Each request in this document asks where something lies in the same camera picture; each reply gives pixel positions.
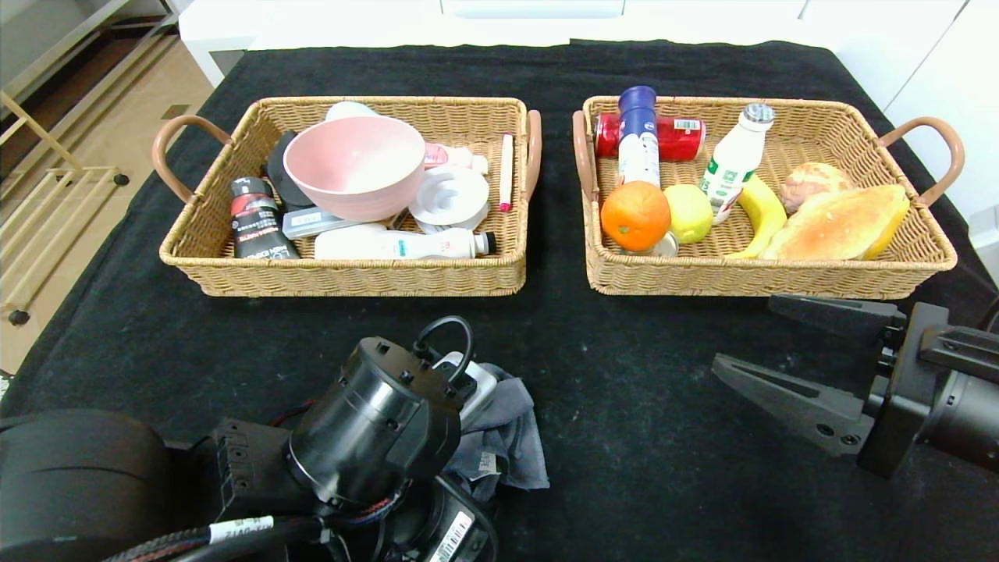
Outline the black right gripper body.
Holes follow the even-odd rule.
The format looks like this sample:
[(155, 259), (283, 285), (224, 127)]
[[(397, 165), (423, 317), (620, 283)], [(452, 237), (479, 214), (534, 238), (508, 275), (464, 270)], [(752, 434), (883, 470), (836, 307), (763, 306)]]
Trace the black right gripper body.
[(912, 448), (926, 444), (997, 472), (997, 334), (952, 325), (949, 316), (941, 306), (913, 306), (879, 415), (890, 451), (860, 456), (860, 468), (892, 478)]

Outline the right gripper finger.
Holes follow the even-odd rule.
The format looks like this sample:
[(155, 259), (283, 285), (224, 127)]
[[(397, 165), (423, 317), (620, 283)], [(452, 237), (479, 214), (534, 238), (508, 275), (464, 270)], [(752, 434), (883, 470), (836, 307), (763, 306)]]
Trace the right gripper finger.
[(775, 294), (768, 309), (825, 333), (893, 350), (901, 348), (908, 326), (897, 306), (875, 301)]
[(877, 375), (867, 398), (717, 354), (711, 371), (731, 389), (831, 456), (881, 457), (890, 451), (879, 430), (888, 377)]

